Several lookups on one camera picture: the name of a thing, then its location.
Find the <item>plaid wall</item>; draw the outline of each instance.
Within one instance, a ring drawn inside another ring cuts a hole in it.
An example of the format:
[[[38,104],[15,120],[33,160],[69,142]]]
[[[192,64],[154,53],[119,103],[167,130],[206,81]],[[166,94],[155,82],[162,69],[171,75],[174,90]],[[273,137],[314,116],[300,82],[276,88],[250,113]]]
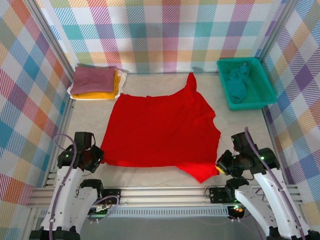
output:
[[[280,160],[320,225],[320,0],[298,3],[265,70],[277,95],[266,113]]]
[[[259,55],[285,2],[38,0],[72,64],[130,73],[212,72],[219,58]]]
[[[0,1],[0,240],[40,187],[70,83],[23,0]]]

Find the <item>plaid fabric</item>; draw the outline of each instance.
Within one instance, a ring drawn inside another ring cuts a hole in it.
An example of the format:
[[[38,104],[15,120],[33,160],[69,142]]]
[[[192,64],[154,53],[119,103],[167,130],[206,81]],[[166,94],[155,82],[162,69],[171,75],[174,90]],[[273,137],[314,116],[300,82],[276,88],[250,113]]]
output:
[[[38,0],[72,64],[115,66],[130,73],[175,73],[213,72],[220,58],[255,56],[252,49],[261,41],[258,36],[265,35],[262,48],[286,0],[271,16],[266,32],[261,30],[274,0],[50,2],[62,32]]]
[[[41,187],[70,83],[23,0],[0,10],[0,239],[16,240],[19,218]]]
[[[266,113],[280,160],[320,225],[320,0],[298,3],[264,68],[277,95]]]

